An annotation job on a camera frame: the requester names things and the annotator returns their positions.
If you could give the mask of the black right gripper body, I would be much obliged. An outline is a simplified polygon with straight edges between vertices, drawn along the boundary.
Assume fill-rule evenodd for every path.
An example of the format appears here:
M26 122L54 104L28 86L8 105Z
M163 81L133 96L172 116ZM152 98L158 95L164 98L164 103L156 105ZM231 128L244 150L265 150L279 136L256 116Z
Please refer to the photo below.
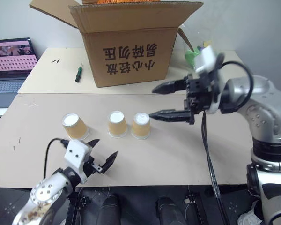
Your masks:
M197 79L193 79L192 74L185 77L184 108L189 115L196 115L210 108L213 100L210 83L211 78L208 73L203 73Z

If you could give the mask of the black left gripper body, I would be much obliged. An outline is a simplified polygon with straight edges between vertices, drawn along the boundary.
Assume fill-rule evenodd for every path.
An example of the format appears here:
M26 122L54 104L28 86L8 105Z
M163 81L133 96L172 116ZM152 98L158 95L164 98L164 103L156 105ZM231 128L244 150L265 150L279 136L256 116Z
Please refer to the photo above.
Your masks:
M102 173L102 167L95 164L94 160L92 156L89 156L83 165L83 171L87 178L94 173Z

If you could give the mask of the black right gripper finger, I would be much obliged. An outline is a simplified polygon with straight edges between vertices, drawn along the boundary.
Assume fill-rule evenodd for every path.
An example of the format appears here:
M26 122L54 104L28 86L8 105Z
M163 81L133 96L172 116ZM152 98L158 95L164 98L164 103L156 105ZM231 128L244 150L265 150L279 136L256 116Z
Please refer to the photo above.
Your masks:
M152 89L152 93L155 94L171 94L176 91L181 91L186 89L185 79L174 80L170 82L164 82Z
M159 110L149 114L149 117L164 122L186 122L194 124L194 115L191 110Z

